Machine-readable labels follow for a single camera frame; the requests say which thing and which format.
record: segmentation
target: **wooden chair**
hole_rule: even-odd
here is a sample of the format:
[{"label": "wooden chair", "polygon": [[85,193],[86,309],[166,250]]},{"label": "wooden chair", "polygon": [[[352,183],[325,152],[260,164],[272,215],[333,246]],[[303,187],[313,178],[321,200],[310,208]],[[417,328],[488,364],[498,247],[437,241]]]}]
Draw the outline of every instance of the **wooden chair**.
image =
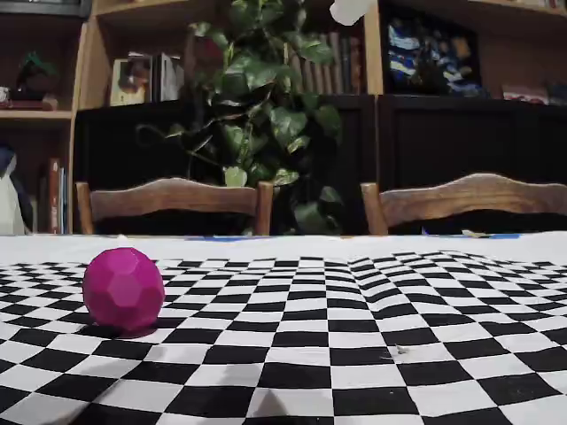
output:
[{"label": "wooden chair", "polygon": [[242,213],[254,217],[254,234],[269,235],[274,187],[261,182],[257,189],[209,186],[180,178],[161,179],[125,190],[90,192],[77,182],[77,202],[82,233],[95,233],[94,221],[135,217],[161,210],[202,213]]},{"label": "wooden chair", "polygon": [[361,189],[374,236],[388,235],[388,228],[402,223],[477,210],[567,215],[567,186],[517,182],[497,174],[471,174],[425,189],[379,193],[376,183],[363,183]]}]

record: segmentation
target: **photo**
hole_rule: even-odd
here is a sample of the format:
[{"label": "photo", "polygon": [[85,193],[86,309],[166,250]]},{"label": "photo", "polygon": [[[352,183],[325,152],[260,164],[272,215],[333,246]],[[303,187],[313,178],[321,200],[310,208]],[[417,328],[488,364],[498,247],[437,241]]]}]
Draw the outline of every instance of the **photo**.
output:
[{"label": "photo", "polygon": [[114,61],[111,106],[143,104],[151,100],[151,58]]}]

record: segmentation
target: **framed picture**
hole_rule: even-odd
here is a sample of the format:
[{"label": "framed picture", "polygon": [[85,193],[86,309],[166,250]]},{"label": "framed picture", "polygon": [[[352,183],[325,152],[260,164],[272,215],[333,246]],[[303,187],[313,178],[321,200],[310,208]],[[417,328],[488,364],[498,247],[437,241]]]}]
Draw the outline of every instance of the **framed picture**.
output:
[{"label": "framed picture", "polygon": [[116,59],[110,106],[151,102],[151,57]]},{"label": "framed picture", "polygon": [[486,96],[474,32],[387,2],[380,19],[386,93]]}]

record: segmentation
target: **cabinet door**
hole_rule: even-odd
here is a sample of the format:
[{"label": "cabinet door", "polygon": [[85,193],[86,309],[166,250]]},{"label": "cabinet door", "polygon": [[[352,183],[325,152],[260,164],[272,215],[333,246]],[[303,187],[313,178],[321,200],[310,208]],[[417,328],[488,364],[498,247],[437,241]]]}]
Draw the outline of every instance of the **cabinet door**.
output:
[{"label": "cabinet door", "polygon": [[539,116],[537,144],[543,182],[567,184],[567,108],[549,107]]},{"label": "cabinet door", "polygon": [[517,116],[502,102],[379,100],[382,189],[427,187],[472,173],[520,177]]}]

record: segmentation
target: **book spine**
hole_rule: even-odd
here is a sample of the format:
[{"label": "book spine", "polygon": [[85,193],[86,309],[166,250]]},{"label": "book spine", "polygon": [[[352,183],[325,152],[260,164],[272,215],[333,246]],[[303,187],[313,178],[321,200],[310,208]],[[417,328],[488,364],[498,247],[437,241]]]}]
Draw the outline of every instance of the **book spine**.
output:
[{"label": "book spine", "polygon": [[161,100],[161,55],[151,57],[150,102]]},{"label": "book spine", "polygon": [[68,172],[66,170],[63,178],[63,232],[67,235],[69,233],[68,211],[69,211],[69,180]]},{"label": "book spine", "polygon": [[49,189],[45,169],[40,169],[37,188],[37,231],[45,233],[49,228]]},{"label": "book spine", "polygon": [[301,72],[301,59],[296,54],[293,54],[291,57],[291,68],[295,73],[298,75],[298,82],[297,82],[297,91],[299,93],[303,93],[303,73]]},{"label": "book spine", "polygon": [[58,207],[59,207],[59,160],[50,158],[49,162],[49,232],[59,233]]},{"label": "book spine", "polygon": [[351,85],[353,93],[360,95],[362,92],[361,41],[356,37],[351,37]]},{"label": "book spine", "polygon": [[58,226],[59,226],[59,233],[65,233],[65,228],[63,226],[63,196],[65,190],[65,184],[63,181],[65,180],[65,168],[62,166],[59,168],[59,203],[58,203]]},{"label": "book spine", "polygon": [[317,93],[323,95],[325,93],[325,81],[322,76],[322,65],[313,63],[312,66],[315,76],[315,87],[317,89]]},{"label": "book spine", "polygon": [[[321,34],[321,42],[330,46],[329,43],[329,36],[326,34]],[[331,65],[323,65],[322,66],[322,73],[323,73],[323,78],[324,78],[324,82],[325,82],[325,93],[328,95],[332,95],[334,93],[333,91],[333,80],[332,80],[332,74],[331,74],[331,70],[330,70]]]},{"label": "book spine", "polygon": [[343,90],[345,93],[352,93],[351,87],[351,40],[350,37],[340,37],[340,57],[343,71]]},{"label": "book spine", "polygon": [[33,233],[39,232],[39,203],[37,197],[29,197],[29,203],[32,205],[32,228],[30,229]]},{"label": "book spine", "polygon": [[311,93],[315,92],[315,81],[313,78],[313,70],[311,69],[311,62],[308,60],[302,61],[303,75],[305,76],[305,87],[306,91]]},{"label": "book spine", "polygon": [[340,37],[338,33],[330,33],[330,47],[333,50],[333,65],[332,65],[332,73],[333,73],[333,87],[334,91],[338,95],[342,95],[345,93],[343,88],[343,72],[341,66],[341,57],[340,57]]}]

